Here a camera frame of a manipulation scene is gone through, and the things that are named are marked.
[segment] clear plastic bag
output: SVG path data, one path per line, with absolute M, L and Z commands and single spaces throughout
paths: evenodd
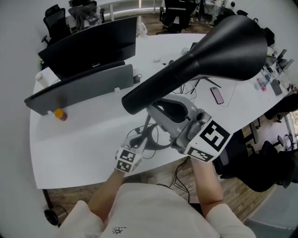
M 100 6 L 89 4 L 85 6 L 72 7 L 68 11 L 75 19 L 76 28 L 78 31 L 102 23 Z

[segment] orange bottle cap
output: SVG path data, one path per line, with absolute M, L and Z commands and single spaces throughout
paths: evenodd
M 61 118 L 63 116 L 63 111 L 58 108 L 56 111 L 55 111 L 55 117 L 56 118 Z

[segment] desk leg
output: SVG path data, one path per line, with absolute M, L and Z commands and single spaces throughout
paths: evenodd
M 110 4 L 109 7 L 110 7 L 110 17 L 111 17 L 111 21 L 113 21 L 113 20 L 114 20 L 113 4 Z
M 155 15 L 155 0 L 153 0 L 153 14 Z

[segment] black monitor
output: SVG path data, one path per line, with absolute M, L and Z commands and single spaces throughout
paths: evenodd
M 284 54 L 287 52 L 288 50 L 283 49 L 283 51 L 279 54 L 278 56 L 278 62 L 284 57 Z
M 68 36 L 39 52 L 61 80 L 135 55 L 136 17 L 115 20 Z

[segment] smartphone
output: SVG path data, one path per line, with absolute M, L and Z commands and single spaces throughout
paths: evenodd
M 210 90 L 211 90 L 213 97 L 215 98 L 215 101 L 217 102 L 217 104 L 224 103 L 222 95 L 220 95 L 220 92 L 217 87 L 212 87 Z

